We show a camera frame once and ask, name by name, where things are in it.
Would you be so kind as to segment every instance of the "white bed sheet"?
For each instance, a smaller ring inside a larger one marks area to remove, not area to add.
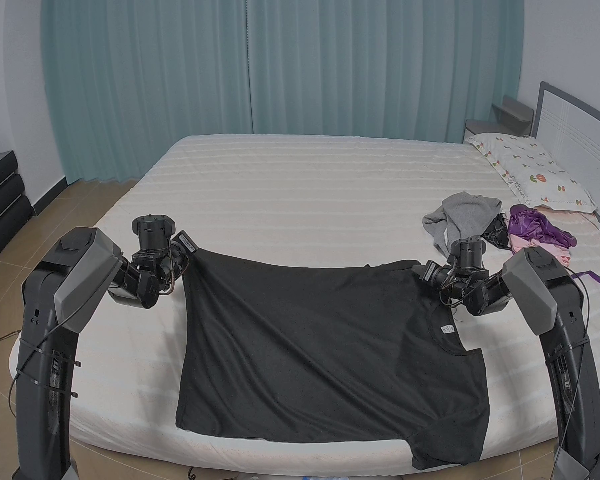
[[[131,220],[170,215],[201,247],[289,266],[343,267],[444,258],[422,228],[424,214],[466,190],[517,200],[471,145],[333,136],[215,135],[175,144],[100,220],[128,255],[138,247]],[[600,274],[600,231],[579,213],[550,212],[573,233],[576,271]],[[488,245],[498,270],[507,251]],[[589,334],[600,379],[600,285],[591,296]],[[516,304],[475,318],[460,308],[465,348],[482,348],[491,417],[482,457],[557,434],[538,338]],[[71,433],[120,452],[199,467],[261,474],[359,476],[415,472],[406,442],[273,443],[215,438],[175,427],[186,342],[184,292],[151,310],[105,297],[80,335]],[[10,357],[14,370],[17,343]]]

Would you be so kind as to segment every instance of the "t-shirt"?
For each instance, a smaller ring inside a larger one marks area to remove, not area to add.
[[[403,439],[417,469],[480,459],[482,352],[462,347],[416,264],[297,268],[199,249],[183,275],[177,427],[273,442]]]

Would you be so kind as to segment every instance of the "white headboard panel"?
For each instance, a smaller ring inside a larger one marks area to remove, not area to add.
[[[590,192],[600,220],[600,112],[542,82],[531,135]]]

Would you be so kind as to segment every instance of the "curtain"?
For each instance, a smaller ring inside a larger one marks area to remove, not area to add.
[[[518,91],[523,0],[247,0],[255,133],[461,142]]]
[[[43,0],[68,182],[139,178],[186,135],[250,133],[245,0]]]
[[[211,133],[460,142],[515,97],[523,0],[43,0],[67,181]]]

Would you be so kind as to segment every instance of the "pink cloth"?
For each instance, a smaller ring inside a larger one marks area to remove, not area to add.
[[[526,238],[521,238],[518,235],[512,234],[509,235],[509,241],[511,242],[511,250],[513,251],[513,254],[524,247],[540,246],[543,249],[551,252],[551,254],[558,258],[558,261],[560,261],[560,263],[562,263],[565,267],[568,267],[569,261],[571,261],[571,254],[569,253],[569,250],[560,245],[541,243],[535,238],[531,238],[529,241]]]

